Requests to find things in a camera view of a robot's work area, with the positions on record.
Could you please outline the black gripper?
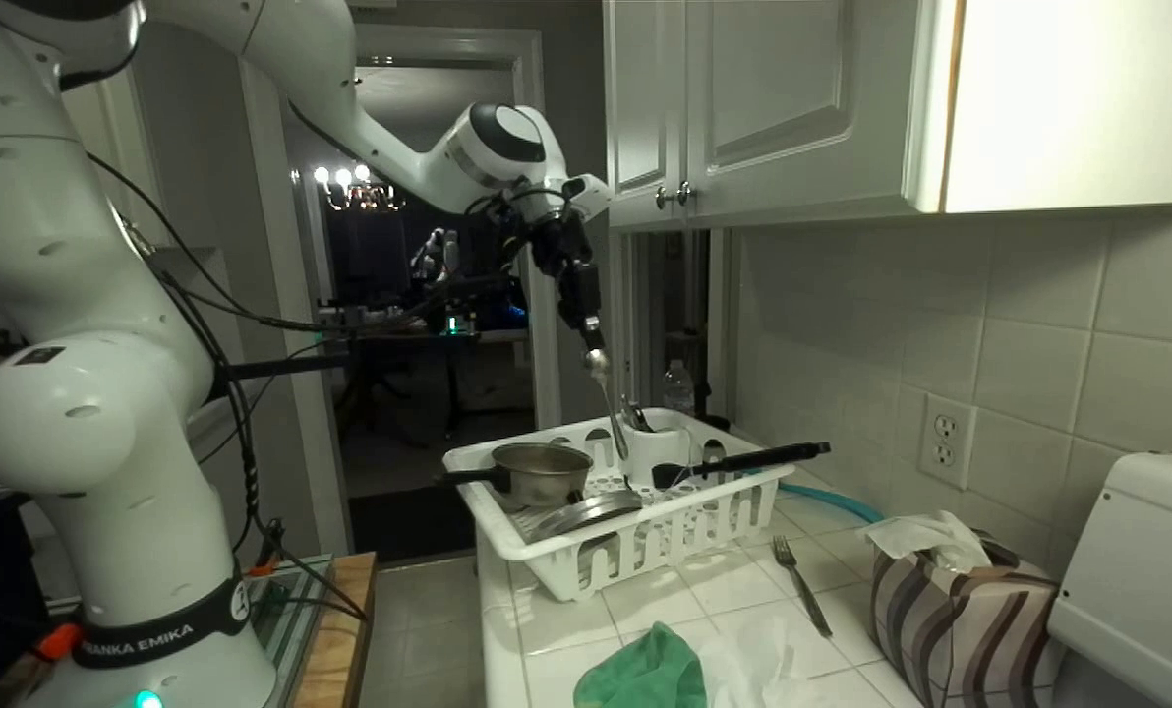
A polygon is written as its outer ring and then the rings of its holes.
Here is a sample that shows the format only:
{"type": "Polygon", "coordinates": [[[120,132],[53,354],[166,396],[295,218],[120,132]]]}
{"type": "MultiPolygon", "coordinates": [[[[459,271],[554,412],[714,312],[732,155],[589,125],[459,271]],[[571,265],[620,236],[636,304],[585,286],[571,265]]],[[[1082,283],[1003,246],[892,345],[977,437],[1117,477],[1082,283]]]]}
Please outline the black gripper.
{"type": "Polygon", "coordinates": [[[523,203],[537,267],[558,286],[558,315],[581,333],[585,350],[602,345],[599,265],[585,220],[567,198],[531,198],[523,203]]]}

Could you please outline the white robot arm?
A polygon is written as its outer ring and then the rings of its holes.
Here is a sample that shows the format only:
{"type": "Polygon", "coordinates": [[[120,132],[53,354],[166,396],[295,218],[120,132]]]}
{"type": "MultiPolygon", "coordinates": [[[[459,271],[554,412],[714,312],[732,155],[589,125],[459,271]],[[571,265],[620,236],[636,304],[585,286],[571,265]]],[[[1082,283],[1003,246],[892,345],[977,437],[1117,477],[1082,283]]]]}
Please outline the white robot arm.
{"type": "Polygon", "coordinates": [[[80,583],[80,646],[31,708],[272,708],[280,690],[188,441],[211,358],[65,111],[158,22],[264,72],[316,132],[419,201],[506,207],[585,358],[605,358],[585,226],[609,184],[567,165],[539,111],[481,101],[428,148],[405,146],[357,101],[346,0],[0,0],[0,315],[23,333],[0,362],[0,482],[45,509],[80,583]]]}

